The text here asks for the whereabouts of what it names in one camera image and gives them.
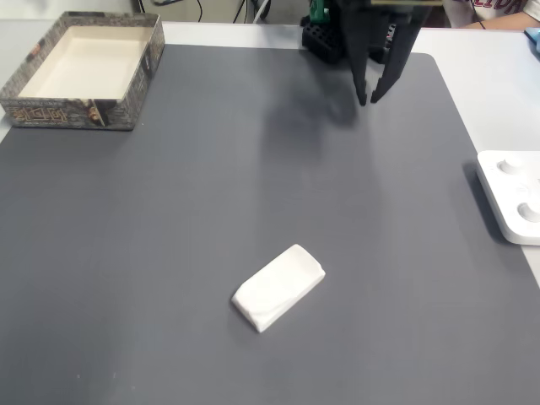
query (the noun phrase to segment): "desk mat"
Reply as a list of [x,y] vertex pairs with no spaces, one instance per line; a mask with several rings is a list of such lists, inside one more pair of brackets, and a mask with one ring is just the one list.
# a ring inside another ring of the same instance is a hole
[[[0,403],[538,405],[540,291],[433,59],[166,46],[133,132],[0,144]],[[326,278],[230,304],[298,243]]]

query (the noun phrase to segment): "table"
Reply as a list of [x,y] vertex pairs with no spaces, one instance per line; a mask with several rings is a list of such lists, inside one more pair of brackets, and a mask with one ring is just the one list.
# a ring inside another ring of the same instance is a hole
[[[49,20],[0,22],[4,83]],[[301,28],[287,25],[232,25],[164,22],[170,44],[297,49]],[[521,32],[422,29],[414,52],[436,61],[476,150],[540,150],[540,62]],[[0,140],[10,125],[0,121]],[[540,282],[540,248],[523,251]]]

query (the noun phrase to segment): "black plastic part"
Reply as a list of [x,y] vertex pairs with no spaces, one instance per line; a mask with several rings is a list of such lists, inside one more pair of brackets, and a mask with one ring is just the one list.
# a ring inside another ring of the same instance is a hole
[[410,21],[401,22],[396,25],[396,32],[391,42],[385,70],[377,83],[375,91],[371,95],[372,103],[379,101],[401,77],[416,37],[430,12],[431,7],[414,7],[411,12]]
[[302,45],[326,63],[337,63],[344,53],[341,33],[330,24],[307,23],[302,30]]

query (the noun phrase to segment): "open box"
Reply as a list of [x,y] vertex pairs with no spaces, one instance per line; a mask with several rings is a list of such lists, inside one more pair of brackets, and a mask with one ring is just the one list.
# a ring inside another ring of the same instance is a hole
[[16,127],[131,130],[165,46],[159,15],[66,12],[0,90]]

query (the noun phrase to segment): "white block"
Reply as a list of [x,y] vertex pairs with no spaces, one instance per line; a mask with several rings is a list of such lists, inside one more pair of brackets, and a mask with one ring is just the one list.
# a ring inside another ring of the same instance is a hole
[[319,262],[302,246],[294,245],[245,281],[232,301],[259,332],[264,332],[324,276]]

